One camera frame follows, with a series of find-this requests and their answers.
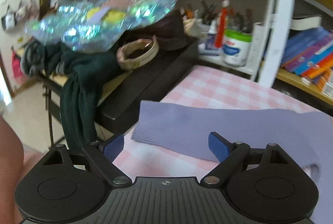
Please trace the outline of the wooden bookshelf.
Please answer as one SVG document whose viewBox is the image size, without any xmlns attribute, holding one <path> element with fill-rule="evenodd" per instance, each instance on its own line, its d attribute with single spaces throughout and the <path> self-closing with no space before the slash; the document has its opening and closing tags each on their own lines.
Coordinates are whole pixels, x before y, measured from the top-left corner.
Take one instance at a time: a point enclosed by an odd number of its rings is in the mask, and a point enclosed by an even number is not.
<svg viewBox="0 0 333 224">
<path fill-rule="evenodd" d="M 312 6 L 321 5 L 323 6 L 321 8 L 322 11 L 326 12 L 327 15 L 332 14 L 332 0 L 303 1 Z M 273 34 L 269 41 L 269 48 L 261 72 L 260 83 L 272 86 L 274 79 L 280 80 L 332 105 L 332 98 L 321 93 L 315 84 L 280 67 L 289 34 L 298 36 L 296 43 L 299 43 L 304 39 L 304 35 L 313 35 L 315 30 L 315 28 L 307 29 L 304 27 L 304 24 L 313 24 L 315 16 L 311 16 L 307 20 L 293 20 L 294 4 L 295 0 L 277 0 L 273 22 Z"/>
</svg>

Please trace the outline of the dark green garment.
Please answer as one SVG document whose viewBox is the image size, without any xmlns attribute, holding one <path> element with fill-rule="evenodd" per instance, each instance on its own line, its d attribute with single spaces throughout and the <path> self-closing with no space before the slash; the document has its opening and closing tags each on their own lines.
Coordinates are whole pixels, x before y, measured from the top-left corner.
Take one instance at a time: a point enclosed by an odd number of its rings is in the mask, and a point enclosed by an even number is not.
<svg viewBox="0 0 333 224">
<path fill-rule="evenodd" d="M 113 51 L 97 54 L 74 52 L 62 42 L 27 43 L 20 59 L 21 71 L 29 77 L 38 72 L 67 76 L 60 94 L 60 119 L 70 149 L 81 149 L 96 140 L 95 110 L 103 86 L 123 73 Z"/>
</svg>

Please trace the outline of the pink checkered table mat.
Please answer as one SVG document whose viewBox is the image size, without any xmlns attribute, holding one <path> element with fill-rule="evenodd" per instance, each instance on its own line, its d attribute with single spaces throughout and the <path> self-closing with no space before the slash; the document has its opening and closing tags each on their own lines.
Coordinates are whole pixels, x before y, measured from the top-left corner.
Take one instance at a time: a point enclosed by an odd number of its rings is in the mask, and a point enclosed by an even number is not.
<svg viewBox="0 0 333 224">
<path fill-rule="evenodd" d="M 207 66 L 196 66 L 162 101 L 194 108 L 263 110 L 285 109 L 297 113 L 319 110 L 271 88 Z M 114 164 L 130 178 L 138 176 L 203 178 L 218 160 L 187 156 L 170 149 L 137 142 L 134 129 L 125 136 Z"/>
</svg>

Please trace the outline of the purple and pink sweater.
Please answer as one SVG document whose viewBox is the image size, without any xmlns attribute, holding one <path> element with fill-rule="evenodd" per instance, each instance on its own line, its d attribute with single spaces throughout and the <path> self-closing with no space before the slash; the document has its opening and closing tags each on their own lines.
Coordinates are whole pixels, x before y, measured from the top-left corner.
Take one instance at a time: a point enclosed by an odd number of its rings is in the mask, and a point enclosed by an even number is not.
<svg viewBox="0 0 333 224">
<path fill-rule="evenodd" d="M 132 139 L 216 161 L 208 148 L 208 136 L 213 131 L 229 142 L 244 142 L 253 148 L 279 144 L 300 167 L 311 168 L 312 179 L 319 188 L 319 201 L 312 220 L 332 223 L 330 116 L 285 109 L 209 109 L 142 101 Z"/>
</svg>

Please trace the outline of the white shelf post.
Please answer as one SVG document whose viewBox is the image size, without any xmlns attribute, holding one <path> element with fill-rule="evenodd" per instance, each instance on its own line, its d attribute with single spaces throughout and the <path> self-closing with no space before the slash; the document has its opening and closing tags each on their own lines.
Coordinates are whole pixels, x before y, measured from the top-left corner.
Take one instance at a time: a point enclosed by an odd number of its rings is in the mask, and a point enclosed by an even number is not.
<svg viewBox="0 0 333 224">
<path fill-rule="evenodd" d="M 285 51 L 295 0 L 275 0 L 273 31 L 269 38 L 266 57 L 258 82 L 265 88 L 271 88 L 278 73 Z"/>
</svg>

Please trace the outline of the white green lidded jar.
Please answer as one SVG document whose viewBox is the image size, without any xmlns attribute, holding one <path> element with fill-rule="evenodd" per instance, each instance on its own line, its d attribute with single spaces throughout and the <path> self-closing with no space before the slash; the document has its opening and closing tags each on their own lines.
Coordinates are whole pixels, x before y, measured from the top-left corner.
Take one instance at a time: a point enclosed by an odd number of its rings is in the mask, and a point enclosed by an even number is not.
<svg viewBox="0 0 333 224">
<path fill-rule="evenodd" d="M 222 49 L 224 61 L 231 66 L 245 66 L 252 43 L 252 34 L 226 29 Z"/>
</svg>

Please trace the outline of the iridescent plastic bag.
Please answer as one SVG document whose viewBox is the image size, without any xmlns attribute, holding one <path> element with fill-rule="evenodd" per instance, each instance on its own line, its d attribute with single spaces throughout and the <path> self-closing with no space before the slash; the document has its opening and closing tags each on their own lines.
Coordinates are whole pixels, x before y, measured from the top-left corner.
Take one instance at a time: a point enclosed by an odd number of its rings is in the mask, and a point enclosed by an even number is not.
<svg viewBox="0 0 333 224">
<path fill-rule="evenodd" d="M 75 0 L 54 14 L 30 20 L 25 32 L 43 45 L 64 43 L 72 51 L 108 51 L 127 30 L 142 29 L 167 16 L 177 0 Z"/>
</svg>

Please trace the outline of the row of colourful books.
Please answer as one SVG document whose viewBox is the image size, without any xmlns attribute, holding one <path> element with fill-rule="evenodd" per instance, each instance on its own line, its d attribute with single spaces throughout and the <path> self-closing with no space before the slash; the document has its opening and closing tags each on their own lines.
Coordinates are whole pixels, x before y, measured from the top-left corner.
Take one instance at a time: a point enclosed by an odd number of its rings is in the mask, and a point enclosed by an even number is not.
<svg viewBox="0 0 333 224">
<path fill-rule="evenodd" d="M 332 68 L 332 31 L 319 27 L 294 34 L 287 40 L 280 67 L 318 84 Z"/>
</svg>

